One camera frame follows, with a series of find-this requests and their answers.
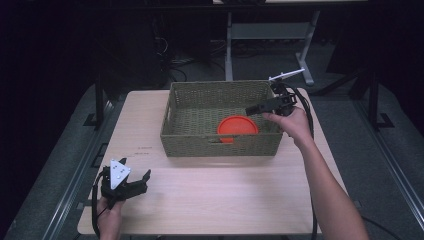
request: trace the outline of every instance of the person's left hand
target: person's left hand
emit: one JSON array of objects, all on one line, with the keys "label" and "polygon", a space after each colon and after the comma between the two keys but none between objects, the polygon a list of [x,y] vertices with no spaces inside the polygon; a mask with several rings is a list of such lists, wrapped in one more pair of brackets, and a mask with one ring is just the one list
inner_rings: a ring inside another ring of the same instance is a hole
[{"label": "person's left hand", "polygon": [[121,210],[124,203],[125,201],[116,202],[113,208],[109,210],[106,198],[101,197],[98,201],[97,214],[100,214],[100,216],[97,219],[97,226],[100,230],[101,240],[119,239],[122,223]]}]

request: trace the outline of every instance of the basket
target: basket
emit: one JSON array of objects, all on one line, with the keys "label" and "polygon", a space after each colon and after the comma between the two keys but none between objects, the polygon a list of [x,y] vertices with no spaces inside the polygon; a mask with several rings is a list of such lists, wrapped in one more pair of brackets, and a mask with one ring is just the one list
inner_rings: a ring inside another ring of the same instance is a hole
[{"label": "basket", "polygon": [[[261,115],[257,134],[217,134],[221,120],[274,97],[268,81],[172,83],[161,129],[168,157],[274,156],[282,134]],[[222,138],[233,138],[231,143]]]}]

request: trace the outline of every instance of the orange plastic disc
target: orange plastic disc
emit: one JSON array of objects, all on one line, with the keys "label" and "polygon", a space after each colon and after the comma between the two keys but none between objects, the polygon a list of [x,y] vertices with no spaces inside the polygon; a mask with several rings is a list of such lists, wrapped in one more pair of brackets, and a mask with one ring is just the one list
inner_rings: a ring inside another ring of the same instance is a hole
[{"label": "orange plastic disc", "polygon": [[[234,115],[224,118],[218,126],[218,134],[256,134],[258,126],[250,118]],[[221,138],[223,143],[232,143],[233,138]]]}]

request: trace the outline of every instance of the dark floor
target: dark floor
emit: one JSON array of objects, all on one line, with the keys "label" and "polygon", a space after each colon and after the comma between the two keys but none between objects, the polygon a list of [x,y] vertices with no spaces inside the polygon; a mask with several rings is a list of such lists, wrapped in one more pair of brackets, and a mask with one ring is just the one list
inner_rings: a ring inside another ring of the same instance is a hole
[{"label": "dark floor", "polygon": [[[298,69],[294,53],[302,47],[295,44],[273,44],[266,50],[248,58],[234,58],[235,80],[259,80],[280,72]],[[334,46],[314,43],[309,51],[309,64],[315,85],[305,86],[301,75],[287,79],[296,87],[308,92],[322,89],[337,79],[340,74],[326,73],[326,67]],[[187,81],[224,80],[223,56],[214,58],[214,64],[187,64],[178,67]],[[176,80],[183,80],[179,71],[174,71]],[[401,239],[424,239],[419,225],[401,188],[395,181],[385,157],[364,120],[362,106],[367,106],[367,95],[359,101],[348,96],[352,82],[344,84],[325,96],[311,97],[320,124],[327,137],[335,161],[347,191],[358,206],[360,213],[394,232]],[[112,135],[125,94],[113,101],[106,112],[105,122],[98,131],[93,126],[84,126],[89,114],[95,112],[94,86],[87,89],[63,131],[56,147],[39,175],[37,181],[16,216],[5,239],[95,239],[94,236],[79,236],[76,230],[82,206],[86,204],[97,168],[81,168],[83,161],[100,160],[96,154],[105,147]],[[416,194],[423,199],[424,188],[424,140],[408,117],[402,112],[396,97],[384,86],[380,86],[378,112],[385,113],[393,122],[393,128],[380,129],[379,135],[395,156],[401,169],[409,179]],[[71,182],[80,174],[79,182]],[[74,195],[64,194],[74,190]],[[63,213],[62,222],[52,221],[57,213]],[[372,239],[394,239],[381,228],[367,223]],[[289,236],[290,239],[309,239],[309,236]],[[123,236],[122,239],[155,239],[156,236]],[[167,239],[218,239],[214,236],[167,236]],[[225,239],[280,239],[279,236],[226,236]]]}]

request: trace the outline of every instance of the background table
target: background table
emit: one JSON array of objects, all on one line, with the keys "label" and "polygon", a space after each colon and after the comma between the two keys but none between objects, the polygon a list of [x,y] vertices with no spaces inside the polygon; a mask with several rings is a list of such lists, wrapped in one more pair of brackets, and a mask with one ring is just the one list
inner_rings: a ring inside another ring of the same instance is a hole
[{"label": "background table", "polygon": [[[128,182],[152,170],[147,193],[127,200],[123,208],[122,233],[311,233],[309,187],[292,138],[284,134],[276,156],[270,157],[168,158],[160,140],[168,94],[168,90],[128,94],[102,162],[109,166],[111,159],[126,157],[132,169]],[[312,114],[315,141],[344,188],[313,109]],[[94,234],[90,206],[84,208],[78,231]]]}]

